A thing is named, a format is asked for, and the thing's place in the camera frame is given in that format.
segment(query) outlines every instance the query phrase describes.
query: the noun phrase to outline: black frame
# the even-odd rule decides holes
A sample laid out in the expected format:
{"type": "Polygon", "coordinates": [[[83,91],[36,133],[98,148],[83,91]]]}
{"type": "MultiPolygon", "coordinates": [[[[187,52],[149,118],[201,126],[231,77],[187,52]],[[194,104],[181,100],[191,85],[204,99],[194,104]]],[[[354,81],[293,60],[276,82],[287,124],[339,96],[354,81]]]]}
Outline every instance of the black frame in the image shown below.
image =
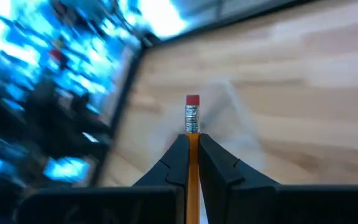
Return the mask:
{"type": "MultiPolygon", "coordinates": [[[[196,35],[204,34],[205,32],[209,32],[212,30],[220,29],[223,27],[227,27],[233,24],[237,24],[239,22],[244,22],[246,20],[254,19],[256,17],[266,16],[268,14],[282,11],[284,9],[289,9],[295,6],[299,6],[308,2],[313,2],[316,0],[271,0],[259,6],[253,7],[252,9],[245,10],[240,14],[236,14],[231,17],[227,17],[225,19],[218,20],[212,24],[208,24],[206,26],[185,32],[171,39],[165,40],[163,42],[157,43],[152,47],[144,47],[137,54],[134,55],[134,58],[131,62],[127,78],[122,86],[121,95],[119,96],[117,106],[115,108],[115,112],[112,116],[110,123],[110,137],[112,139],[112,146],[114,147],[114,139],[117,136],[119,131],[119,126],[121,124],[121,118],[126,109],[126,103],[128,101],[129,93],[132,90],[132,86],[135,83],[137,72],[139,69],[139,65],[142,63],[143,56],[147,53],[148,50],[154,49],[156,47],[163,47],[168,44],[173,44],[179,40],[183,40],[186,38],[194,37],[196,35]]],[[[90,186],[96,186],[98,180],[101,176],[104,162],[106,160],[108,152],[106,155],[99,161],[98,165],[95,168],[94,175],[92,176],[90,186]]]]}

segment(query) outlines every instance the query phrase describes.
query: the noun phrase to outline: yellow pencil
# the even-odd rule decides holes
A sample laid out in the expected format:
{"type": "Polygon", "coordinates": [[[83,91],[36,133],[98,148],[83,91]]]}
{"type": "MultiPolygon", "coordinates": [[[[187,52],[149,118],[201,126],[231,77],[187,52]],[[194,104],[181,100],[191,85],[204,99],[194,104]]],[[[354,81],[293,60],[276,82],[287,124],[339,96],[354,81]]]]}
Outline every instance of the yellow pencil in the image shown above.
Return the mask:
{"type": "Polygon", "coordinates": [[[190,141],[190,163],[187,193],[187,224],[200,222],[200,190],[198,179],[198,141],[200,138],[200,124],[198,121],[199,95],[186,96],[186,135],[190,141]]]}

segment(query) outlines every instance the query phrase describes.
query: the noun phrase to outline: pink eraser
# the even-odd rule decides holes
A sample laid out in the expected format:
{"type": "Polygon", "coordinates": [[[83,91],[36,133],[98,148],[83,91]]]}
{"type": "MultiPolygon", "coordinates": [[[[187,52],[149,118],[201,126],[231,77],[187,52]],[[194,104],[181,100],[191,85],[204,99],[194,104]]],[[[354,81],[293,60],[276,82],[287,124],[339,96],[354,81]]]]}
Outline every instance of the pink eraser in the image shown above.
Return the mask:
{"type": "Polygon", "coordinates": [[[200,96],[199,95],[186,95],[186,105],[199,106],[200,96]]]}

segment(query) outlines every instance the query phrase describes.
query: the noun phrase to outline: metal ferrule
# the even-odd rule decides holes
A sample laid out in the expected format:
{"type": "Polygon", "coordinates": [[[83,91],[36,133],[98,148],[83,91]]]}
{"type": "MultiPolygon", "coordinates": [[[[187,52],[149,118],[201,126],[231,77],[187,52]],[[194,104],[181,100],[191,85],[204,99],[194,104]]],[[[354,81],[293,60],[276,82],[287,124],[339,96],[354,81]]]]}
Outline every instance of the metal ferrule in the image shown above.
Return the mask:
{"type": "Polygon", "coordinates": [[[186,105],[186,110],[185,110],[186,133],[190,133],[190,134],[200,133],[198,108],[199,106],[186,105]]]}

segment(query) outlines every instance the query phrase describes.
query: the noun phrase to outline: wooden surface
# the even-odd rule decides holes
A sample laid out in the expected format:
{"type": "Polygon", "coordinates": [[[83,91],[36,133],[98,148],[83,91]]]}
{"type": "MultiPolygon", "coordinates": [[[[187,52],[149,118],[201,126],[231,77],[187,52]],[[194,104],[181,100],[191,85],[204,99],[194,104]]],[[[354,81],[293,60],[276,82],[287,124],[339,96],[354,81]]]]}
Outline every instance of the wooden surface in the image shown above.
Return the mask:
{"type": "Polygon", "coordinates": [[[358,1],[318,1],[155,49],[139,72],[102,186],[146,173],[171,141],[152,134],[161,119],[211,80],[229,80],[248,110],[258,170],[286,184],[358,183],[358,1]]]}

